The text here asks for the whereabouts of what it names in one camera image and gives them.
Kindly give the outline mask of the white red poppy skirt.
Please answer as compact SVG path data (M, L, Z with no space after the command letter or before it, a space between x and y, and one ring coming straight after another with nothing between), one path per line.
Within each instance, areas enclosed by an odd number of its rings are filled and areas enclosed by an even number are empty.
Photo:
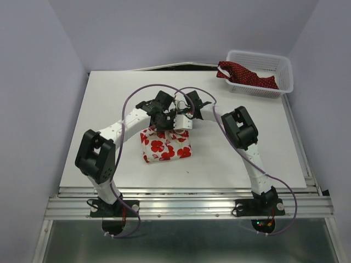
M140 141L146 163L173 161L193 155L187 130L162 132L149 127L140 132Z

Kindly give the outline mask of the dark red dotted skirt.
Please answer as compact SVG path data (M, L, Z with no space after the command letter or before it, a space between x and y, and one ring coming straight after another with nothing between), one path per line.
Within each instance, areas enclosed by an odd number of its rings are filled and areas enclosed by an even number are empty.
M231 83L250 85L260 88L278 89L275 77L259 77L255 72L231 61L220 61L217 78L224 78Z

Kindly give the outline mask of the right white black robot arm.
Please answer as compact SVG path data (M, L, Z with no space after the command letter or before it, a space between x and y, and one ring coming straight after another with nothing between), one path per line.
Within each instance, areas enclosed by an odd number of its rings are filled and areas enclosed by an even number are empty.
M197 89L186 94L186 103L194 107L193 117L203 121L213 121L219 125L222 133L240 155L251 183L253 198L235 202L233 211L240 216L273 215L280 202L278 193L268 175L258 152L258 129L245 107L240 106L227 112L213 102L202 102Z

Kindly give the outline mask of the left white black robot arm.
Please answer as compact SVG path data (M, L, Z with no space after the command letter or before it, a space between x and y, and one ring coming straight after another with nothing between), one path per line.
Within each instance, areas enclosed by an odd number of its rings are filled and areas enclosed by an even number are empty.
M120 199L123 195L113 182L116 171L116 151L123 143L150 125L160 124L172 128L175 114L169 117L166 111L174 98L159 91L150 101L142 101L129 113L122 113L122 119L99 131L88 130L83 134L75 166L93 184L98 198L87 200L90 216L93 218L121 216L125 206Z

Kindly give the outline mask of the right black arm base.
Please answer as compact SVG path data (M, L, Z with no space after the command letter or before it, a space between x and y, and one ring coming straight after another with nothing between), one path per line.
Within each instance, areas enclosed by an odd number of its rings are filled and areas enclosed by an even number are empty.
M252 218L251 224L254 230L271 235L276 226L275 218L286 213L281 199L272 203L261 203L257 199L236 199L231 214L237 218Z

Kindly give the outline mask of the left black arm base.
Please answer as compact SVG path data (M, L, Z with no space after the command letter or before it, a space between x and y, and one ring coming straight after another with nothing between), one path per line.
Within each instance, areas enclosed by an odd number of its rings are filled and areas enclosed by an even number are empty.
M132 206L139 206L138 200L124 201L117 200L114 204L107 204L101 198L87 199L86 203L90 207L91 218L102 219L101 229L104 236L110 238L127 238L137 232L141 225L139 211L135 211ZM132 230L127 230L127 218L136 218L137 225Z

